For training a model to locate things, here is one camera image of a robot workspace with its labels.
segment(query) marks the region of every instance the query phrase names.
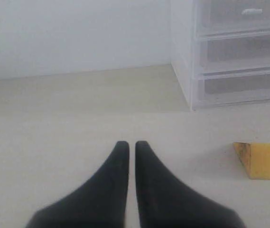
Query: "white wall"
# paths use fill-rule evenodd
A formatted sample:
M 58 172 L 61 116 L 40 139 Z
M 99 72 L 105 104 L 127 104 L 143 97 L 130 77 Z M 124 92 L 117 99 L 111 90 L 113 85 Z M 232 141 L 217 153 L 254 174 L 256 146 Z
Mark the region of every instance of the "white wall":
M 168 0 L 0 0 L 0 79 L 170 62 Z

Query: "floor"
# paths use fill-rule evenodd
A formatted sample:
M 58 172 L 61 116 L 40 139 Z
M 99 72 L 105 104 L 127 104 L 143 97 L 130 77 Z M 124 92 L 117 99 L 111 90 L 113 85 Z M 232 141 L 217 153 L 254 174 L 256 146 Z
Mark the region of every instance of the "floor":
M 0 81 L 0 227 L 73 191 L 118 140 L 131 146 L 127 228 L 140 227 L 137 140 L 249 228 L 270 227 L 270 181 L 248 179 L 232 147 L 270 143 L 270 103 L 190 112 L 169 65 Z

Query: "drawer handle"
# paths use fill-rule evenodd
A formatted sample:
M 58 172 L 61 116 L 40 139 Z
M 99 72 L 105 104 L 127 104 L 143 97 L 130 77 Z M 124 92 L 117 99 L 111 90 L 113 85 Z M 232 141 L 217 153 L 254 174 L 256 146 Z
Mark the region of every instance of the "drawer handle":
M 242 11 L 242 15 L 258 15 L 262 13 L 263 9 L 245 9 L 244 11 Z

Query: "stacked drawers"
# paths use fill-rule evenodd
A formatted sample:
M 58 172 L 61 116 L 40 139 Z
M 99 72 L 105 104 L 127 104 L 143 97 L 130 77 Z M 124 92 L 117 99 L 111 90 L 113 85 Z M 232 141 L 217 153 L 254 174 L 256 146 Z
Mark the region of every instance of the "stacked drawers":
M 192 109 L 270 100 L 270 0 L 172 0 L 172 66 Z

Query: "yellow sponge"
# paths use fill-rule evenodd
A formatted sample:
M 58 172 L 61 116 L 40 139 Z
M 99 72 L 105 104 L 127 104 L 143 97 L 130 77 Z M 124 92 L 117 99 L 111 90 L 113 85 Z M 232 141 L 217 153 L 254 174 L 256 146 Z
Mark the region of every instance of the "yellow sponge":
M 234 148 L 251 179 L 270 180 L 270 144 L 235 142 Z

